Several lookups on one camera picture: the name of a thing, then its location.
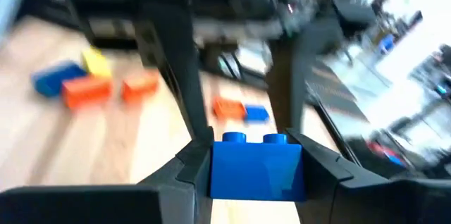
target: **black equipment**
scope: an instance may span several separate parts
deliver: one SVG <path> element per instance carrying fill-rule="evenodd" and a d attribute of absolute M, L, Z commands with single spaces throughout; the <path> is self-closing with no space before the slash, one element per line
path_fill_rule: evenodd
<path fill-rule="evenodd" d="M 24 187 L 4 192 L 0 194 L 0 220 L 11 224 L 209 223 L 214 135 L 205 116 L 188 0 L 70 0 L 70 7 L 91 44 L 101 49 L 137 48 L 145 65 L 149 61 L 157 64 L 192 140 L 137 185 Z M 316 31 L 314 25 L 310 31 Z M 307 52 L 320 47 L 304 47 L 306 53 L 301 53 L 298 44 L 306 40 L 300 37 L 281 38 L 274 46 L 284 52 L 291 48 L 289 52 L 302 55 L 295 59 L 305 57 L 308 63 L 311 54 Z M 287 131 L 290 141 L 303 146 L 307 201 L 296 203 L 299 220 L 306 224 L 447 223 L 448 182 L 387 180 L 301 135 L 297 117 L 310 97 L 303 82 L 306 72 L 297 73 L 301 79 L 289 83 L 290 97 L 270 97 L 288 103 L 287 99 L 295 99 L 291 104 L 297 104 L 285 117 L 292 125 Z"/>

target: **lego brick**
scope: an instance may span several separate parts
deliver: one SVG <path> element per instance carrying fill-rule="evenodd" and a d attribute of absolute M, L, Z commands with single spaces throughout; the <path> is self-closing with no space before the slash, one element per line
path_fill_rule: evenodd
<path fill-rule="evenodd" d="M 108 101 L 112 88 L 111 80 L 106 77 L 87 76 L 67 80 L 63 83 L 63 100 L 71 109 L 100 104 Z"/>
<path fill-rule="evenodd" d="M 88 49 L 82 53 L 82 61 L 85 69 L 97 77 L 111 77 L 111 69 L 108 61 L 99 50 Z"/>
<path fill-rule="evenodd" d="M 269 119 L 269 113 L 264 106 L 245 105 L 245 121 L 248 123 L 266 122 Z"/>
<path fill-rule="evenodd" d="M 246 116 L 245 106 L 240 101 L 220 97 L 214 99 L 213 112 L 218 119 L 242 120 Z"/>
<path fill-rule="evenodd" d="M 264 141 L 246 143 L 244 134 L 228 132 L 214 142 L 211 198 L 305 200 L 301 145 L 286 144 L 286 135 L 267 135 Z"/>
<path fill-rule="evenodd" d="M 126 78 L 122 83 L 122 100 L 126 103 L 141 101 L 155 94 L 159 86 L 157 72 L 145 72 Z"/>
<path fill-rule="evenodd" d="M 84 77 L 87 72 L 73 61 L 64 61 L 32 75 L 35 90 L 45 97 L 57 97 L 63 89 L 63 81 Z"/>

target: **yellow lego brick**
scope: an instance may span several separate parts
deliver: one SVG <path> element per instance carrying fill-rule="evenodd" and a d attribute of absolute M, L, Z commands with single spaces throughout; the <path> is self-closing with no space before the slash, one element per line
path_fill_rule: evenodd
<path fill-rule="evenodd" d="M 82 62 L 86 71 L 100 77 L 111 77 L 111 69 L 108 61 L 101 52 L 96 49 L 88 49 L 82 53 Z"/>

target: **black plastic part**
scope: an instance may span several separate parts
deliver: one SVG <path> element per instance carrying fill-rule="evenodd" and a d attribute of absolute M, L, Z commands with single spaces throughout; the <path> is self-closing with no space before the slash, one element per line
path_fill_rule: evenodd
<path fill-rule="evenodd" d="M 265 75 L 252 69 L 248 69 L 242 65 L 239 65 L 239 67 L 241 67 L 241 83 L 256 87 L 258 89 L 268 89 L 268 85 L 265 81 Z"/>
<path fill-rule="evenodd" d="M 307 201 L 302 223 L 447 223 L 447 180 L 387 180 L 288 130 L 302 145 Z"/>
<path fill-rule="evenodd" d="M 191 141 L 137 185 L 24 187 L 4 192 L 0 223 L 210 223 L 210 136 Z"/>
<path fill-rule="evenodd" d="M 208 124 L 190 12 L 178 5 L 149 2 L 143 5 L 140 15 L 142 18 L 135 23 L 135 29 L 137 37 L 144 42 L 138 44 L 152 46 L 149 49 L 154 50 L 153 54 L 140 54 L 141 57 L 155 57 L 161 75 L 178 101 L 192 138 L 205 138 Z"/>
<path fill-rule="evenodd" d="M 19 16 L 22 17 L 27 14 L 69 27 L 70 29 L 80 30 L 79 22 L 74 19 L 73 12 L 62 1 L 25 0 Z"/>
<path fill-rule="evenodd" d="M 378 142 L 377 139 L 372 140 L 378 145 L 388 147 L 384 144 L 384 141 Z M 368 142 L 363 137 L 352 137 L 346 139 L 346 142 L 351 147 L 355 156 L 359 159 L 362 167 L 371 172 L 385 178 L 393 178 L 407 170 L 406 167 L 393 163 L 387 156 L 373 152 L 373 150 L 369 148 Z"/>
<path fill-rule="evenodd" d="M 129 20 L 138 12 L 137 0 L 68 0 L 68 7 L 88 41 L 103 49 L 137 49 L 134 38 L 99 35 L 94 25 L 100 20 Z"/>
<path fill-rule="evenodd" d="M 349 161 L 355 163 L 358 166 L 362 166 L 357 156 L 354 154 L 352 147 L 347 143 L 346 139 L 341 135 L 332 121 L 332 118 L 328 115 L 326 108 L 318 100 L 317 97 L 309 95 L 307 98 L 307 104 L 313 106 L 315 111 L 318 113 L 320 119 L 323 121 L 329 135 L 332 137 L 335 145 L 337 146 L 340 153 Z"/>
<path fill-rule="evenodd" d="M 301 131 L 306 80 L 311 77 L 317 56 L 327 54 L 343 40 L 336 17 L 317 18 L 292 37 L 269 42 L 273 67 L 266 74 L 268 95 L 279 132 L 286 128 Z"/>

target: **desk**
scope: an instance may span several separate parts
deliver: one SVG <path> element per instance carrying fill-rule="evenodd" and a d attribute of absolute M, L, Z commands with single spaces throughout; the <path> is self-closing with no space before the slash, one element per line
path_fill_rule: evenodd
<path fill-rule="evenodd" d="M 26 18 L 0 51 L 1 190 L 21 185 L 136 183 L 189 142 L 178 106 L 162 79 L 156 95 L 139 106 L 122 105 L 115 93 L 109 103 L 77 113 L 34 92 L 30 73 L 64 59 L 79 61 L 87 47 L 80 33 Z M 110 58 L 116 86 L 122 77 L 142 70 L 138 55 Z M 265 125 L 216 121 L 209 105 L 216 95 L 268 110 L 271 106 L 265 92 L 204 73 L 201 78 L 215 140 L 221 140 L 223 132 L 237 130 L 246 132 L 250 142 L 260 142 L 264 134 L 276 131 L 273 118 Z M 307 107 L 305 118 L 306 135 L 336 149 L 315 110 Z M 264 221 L 299 223 L 290 202 L 214 202 L 212 223 Z"/>

